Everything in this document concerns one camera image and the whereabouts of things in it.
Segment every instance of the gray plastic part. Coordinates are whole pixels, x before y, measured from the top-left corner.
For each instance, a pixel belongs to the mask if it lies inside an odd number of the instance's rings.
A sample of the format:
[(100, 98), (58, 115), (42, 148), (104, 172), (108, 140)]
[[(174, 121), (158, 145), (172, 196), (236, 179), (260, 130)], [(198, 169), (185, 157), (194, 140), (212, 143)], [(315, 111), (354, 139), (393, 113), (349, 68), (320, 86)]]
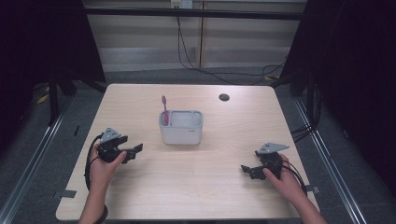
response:
[(121, 137), (121, 134), (117, 133), (112, 128), (106, 128), (105, 132), (103, 133), (102, 138), (100, 139), (100, 142), (105, 143), (105, 142), (111, 141), (113, 139), (116, 139), (118, 137)]
[(276, 144), (276, 143), (265, 143), (261, 148), (257, 150), (257, 153), (260, 154), (270, 154), (273, 152), (278, 152), (283, 149), (287, 149), (289, 146), (287, 145), (281, 145), (281, 144)]
[(59, 200), (62, 198), (74, 198), (76, 196), (76, 193), (77, 192), (75, 190), (68, 190), (68, 189), (65, 189), (63, 191), (55, 191), (52, 198)]

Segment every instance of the metal rail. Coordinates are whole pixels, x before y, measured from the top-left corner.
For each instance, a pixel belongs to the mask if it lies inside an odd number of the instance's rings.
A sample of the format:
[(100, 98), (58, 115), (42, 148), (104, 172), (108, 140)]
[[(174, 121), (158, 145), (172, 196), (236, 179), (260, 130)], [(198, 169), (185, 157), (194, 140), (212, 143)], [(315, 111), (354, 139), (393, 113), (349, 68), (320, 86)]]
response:
[(68, 97), (68, 100), (65, 102), (64, 108), (61, 111), (61, 114), (46, 130), (46, 133), (44, 134), (43, 138), (38, 144), (37, 149), (35, 150), (35, 154), (33, 155), (32, 159), (30, 159), (29, 164), (26, 166), (14, 190), (12, 190), (12, 192), (8, 196), (0, 212), (1, 224), (11, 223), (12, 219), (15, 217), (15, 214), (17, 213), (17, 210), (21, 205), (23, 197), (29, 189), (33, 178), (35, 177), (35, 173), (37, 172), (40, 163), (43, 161), (44, 156), (47, 153), (53, 137), (58, 132), (58, 129), (61, 126), (62, 120), (64, 119), (64, 112), (66, 111), (67, 107), (70, 106), (72, 99), (73, 97)]
[[(295, 101), (295, 104), (297, 105), (300, 115), (304, 120), (305, 126), (310, 127), (310, 122), (308, 116), (306, 115), (304, 103), (301, 100), (297, 100)], [(314, 130), (310, 135), (353, 223), (367, 224), (367, 221), (364, 218), (358, 203), (356, 202), (344, 178), (338, 170), (334, 160), (332, 159), (332, 155), (324, 144), (318, 130)]]
[(139, 7), (35, 7), (47, 13), (84, 13), (90, 15), (119, 16), (160, 16), (160, 17), (202, 17), (202, 18), (235, 18), (258, 20), (300, 21), (304, 18), (323, 16), (305, 15), (290, 12), (260, 12), (184, 8), (139, 8)]

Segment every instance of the gray floor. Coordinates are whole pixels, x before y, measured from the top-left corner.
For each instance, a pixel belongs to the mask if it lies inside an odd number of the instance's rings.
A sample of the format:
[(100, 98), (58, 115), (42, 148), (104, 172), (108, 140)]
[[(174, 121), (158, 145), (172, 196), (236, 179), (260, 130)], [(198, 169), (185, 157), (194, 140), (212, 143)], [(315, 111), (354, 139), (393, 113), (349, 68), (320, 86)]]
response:
[[(260, 74), (262, 71), (261, 68), (212, 68), (208, 70), (250, 74)], [(259, 77), (238, 75), (219, 76), (230, 80), (234, 84), (244, 85), (260, 79)], [(107, 84), (116, 82), (227, 84), (212, 75), (200, 74), (187, 69), (107, 73), (106, 77)], [(259, 85), (267, 85), (268, 83), (270, 82), (264, 80)], [(18, 210), (12, 216), (12, 223), (62, 223), (55, 217), (59, 200), (52, 198), (52, 196), (55, 191), (65, 189), (103, 97), (102, 93), (83, 83), (76, 83), (76, 86), (78, 92), (71, 99), (70, 106), (64, 112), (62, 124), (52, 139), (43, 161), (38, 164), (38, 170), (33, 176), (28, 190), (22, 195), (21, 204), (18, 204)], [(0, 159), (0, 204), (2, 206), (15, 189), (19, 178), (35, 154), (35, 150), (47, 130), (50, 117), (49, 102), (46, 101), (41, 105), (35, 103), (42, 91), (34, 92), (34, 100), (26, 111), (20, 127), (18, 127), (17, 138), (8, 149), (7, 155)], [(304, 125), (295, 104), (297, 99), (290, 96), (289, 86), (276, 88), (276, 95), (290, 130), (295, 130)], [(60, 94), (61, 107), (67, 101), (68, 98)], [(318, 130), (332, 153), (332, 158), (345, 179), (346, 185), (355, 197), (367, 223), (396, 223), (395, 199), (375, 171), (361, 157), (355, 144), (345, 138), (343, 128), (325, 106), (322, 110)], [(296, 146), (311, 185), (320, 189), (320, 193), (316, 194), (316, 197), (323, 216), (329, 223), (354, 223), (310, 136), (299, 141)], [(219, 222), (235, 224), (301, 223), (298, 218), (290, 220), (222, 220)]]

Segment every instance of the black curtain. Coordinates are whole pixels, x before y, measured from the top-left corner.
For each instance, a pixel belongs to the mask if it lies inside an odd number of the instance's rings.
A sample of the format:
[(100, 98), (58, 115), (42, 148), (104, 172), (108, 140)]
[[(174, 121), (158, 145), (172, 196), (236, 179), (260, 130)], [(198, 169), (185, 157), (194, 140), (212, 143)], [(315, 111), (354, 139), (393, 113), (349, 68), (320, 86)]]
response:
[(105, 75), (84, 14), (52, 7), (83, 7), (80, 0), (0, 2), (1, 151), (7, 148), (37, 83), (54, 75), (105, 82)]
[(282, 75), (306, 71), (291, 83), (297, 93), (313, 75), (325, 104), (396, 196), (395, 8), (391, 0), (308, 1), (306, 13), (329, 19), (302, 21)]

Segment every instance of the forearm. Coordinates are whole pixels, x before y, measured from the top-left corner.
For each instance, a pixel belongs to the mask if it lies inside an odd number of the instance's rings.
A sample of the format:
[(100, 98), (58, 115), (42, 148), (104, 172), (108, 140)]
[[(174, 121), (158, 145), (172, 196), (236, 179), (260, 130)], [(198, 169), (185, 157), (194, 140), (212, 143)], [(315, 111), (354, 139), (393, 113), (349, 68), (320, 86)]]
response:
[(300, 215), (304, 224), (325, 224), (327, 223), (314, 204), (308, 198), (303, 198), (296, 203), (292, 203)]
[(91, 188), (87, 197), (84, 210), (79, 219), (79, 224), (94, 223), (101, 217), (105, 209), (107, 186), (99, 186)]

